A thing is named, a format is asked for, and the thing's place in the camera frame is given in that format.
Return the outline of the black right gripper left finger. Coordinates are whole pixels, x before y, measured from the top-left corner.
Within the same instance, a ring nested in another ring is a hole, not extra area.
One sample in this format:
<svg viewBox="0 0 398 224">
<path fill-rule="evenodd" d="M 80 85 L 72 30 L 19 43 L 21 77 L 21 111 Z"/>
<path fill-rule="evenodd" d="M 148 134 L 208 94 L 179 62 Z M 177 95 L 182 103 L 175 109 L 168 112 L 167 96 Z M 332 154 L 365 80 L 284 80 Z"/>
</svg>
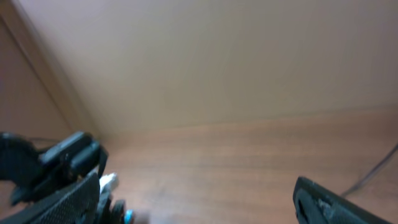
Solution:
<svg viewBox="0 0 398 224">
<path fill-rule="evenodd" d="M 10 217 L 1 224 L 93 223 L 100 198 L 96 172 Z"/>
</svg>

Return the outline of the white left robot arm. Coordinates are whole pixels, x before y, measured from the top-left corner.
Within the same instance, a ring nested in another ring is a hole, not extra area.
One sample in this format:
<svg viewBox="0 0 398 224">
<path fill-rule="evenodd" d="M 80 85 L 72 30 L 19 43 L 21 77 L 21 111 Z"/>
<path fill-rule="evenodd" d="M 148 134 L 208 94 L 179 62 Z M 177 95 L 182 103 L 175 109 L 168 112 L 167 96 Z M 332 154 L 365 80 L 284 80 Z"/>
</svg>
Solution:
<svg viewBox="0 0 398 224">
<path fill-rule="evenodd" d="M 119 180 L 104 174 L 107 160 L 89 133 L 76 132 L 42 151 L 30 140 L 2 133 L 1 180 L 16 186 L 11 205 L 28 205 L 2 223 L 134 223 L 125 201 L 113 201 Z"/>
</svg>

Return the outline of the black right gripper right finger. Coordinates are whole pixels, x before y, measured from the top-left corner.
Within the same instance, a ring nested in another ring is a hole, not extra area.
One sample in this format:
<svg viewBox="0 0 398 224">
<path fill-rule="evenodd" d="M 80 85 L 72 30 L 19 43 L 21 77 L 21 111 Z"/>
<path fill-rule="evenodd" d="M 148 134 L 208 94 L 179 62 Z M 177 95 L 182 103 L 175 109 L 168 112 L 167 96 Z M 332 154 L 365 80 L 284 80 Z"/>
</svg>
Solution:
<svg viewBox="0 0 398 224">
<path fill-rule="evenodd" d="M 293 203 L 300 224 L 389 224 L 306 177 L 297 179 Z"/>
</svg>

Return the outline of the turquoise screen smartphone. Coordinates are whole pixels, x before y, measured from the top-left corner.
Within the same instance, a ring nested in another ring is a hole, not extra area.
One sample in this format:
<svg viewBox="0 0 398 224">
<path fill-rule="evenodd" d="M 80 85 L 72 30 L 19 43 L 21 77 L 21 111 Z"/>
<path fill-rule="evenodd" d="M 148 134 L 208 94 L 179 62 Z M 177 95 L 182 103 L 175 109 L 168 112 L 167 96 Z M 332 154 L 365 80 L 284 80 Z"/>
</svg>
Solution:
<svg viewBox="0 0 398 224">
<path fill-rule="evenodd" d="M 134 223 L 134 211 L 127 210 L 124 214 L 124 224 L 133 224 Z"/>
</svg>

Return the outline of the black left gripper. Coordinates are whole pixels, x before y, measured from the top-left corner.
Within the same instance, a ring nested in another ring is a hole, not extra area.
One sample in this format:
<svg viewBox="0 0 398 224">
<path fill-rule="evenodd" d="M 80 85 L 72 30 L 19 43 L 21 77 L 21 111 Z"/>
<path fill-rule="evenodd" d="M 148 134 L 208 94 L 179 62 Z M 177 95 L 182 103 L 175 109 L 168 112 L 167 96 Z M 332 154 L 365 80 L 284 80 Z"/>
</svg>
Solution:
<svg viewBox="0 0 398 224">
<path fill-rule="evenodd" d="M 95 224 L 123 224 L 126 201 L 113 202 L 113 190 L 119 185 L 117 173 L 104 175 L 99 179 L 99 202 L 95 212 Z"/>
</svg>

